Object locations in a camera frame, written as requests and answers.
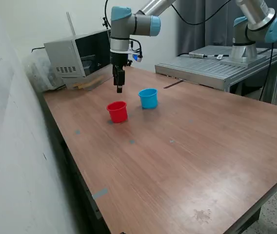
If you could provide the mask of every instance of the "blue cup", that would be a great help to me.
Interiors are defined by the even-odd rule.
[[[157,89],[143,89],[138,95],[143,109],[154,109],[158,105]]]

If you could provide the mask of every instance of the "light blue joint cap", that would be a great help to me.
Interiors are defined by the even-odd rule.
[[[150,36],[154,37],[157,36],[160,32],[161,28],[161,20],[157,16],[152,16],[152,19],[150,20]]]
[[[241,23],[241,22],[244,22],[244,21],[246,21],[246,20],[247,20],[247,17],[245,17],[245,16],[236,18],[236,19],[234,20],[234,27],[235,27],[237,24],[239,24],[239,23]]]
[[[273,43],[277,41],[277,17],[276,19],[271,23],[266,35],[264,41],[266,43]]]
[[[111,21],[126,18],[132,15],[132,10],[129,7],[113,6],[111,9]]]

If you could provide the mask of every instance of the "red cup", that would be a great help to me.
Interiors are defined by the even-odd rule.
[[[115,101],[107,106],[110,118],[114,123],[121,123],[128,119],[127,103],[124,101]]]

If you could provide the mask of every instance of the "floor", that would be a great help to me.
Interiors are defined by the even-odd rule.
[[[253,99],[259,96],[260,91],[248,95]],[[251,225],[243,234],[277,234],[277,193],[262,207],[259,221]]]

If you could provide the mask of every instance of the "metal workbench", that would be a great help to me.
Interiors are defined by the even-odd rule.
[[[194,53],[215,55],[230,54],[230,46],[206,46],[193,51]],[[208,58],[191,58],[189,55],[175,57],[167,62],[155,65],[156,73],[193,83],[209,86],[230,92],[232,85],[266,69],[270,63],[271,50],[257,48],[258,54],[266,56],[266,60],[255,66],[245,68],[220,64],[220,60]],[[272,66],[263,93],[263,101],[274,103],[277,94],[277,49],[273,50]]]

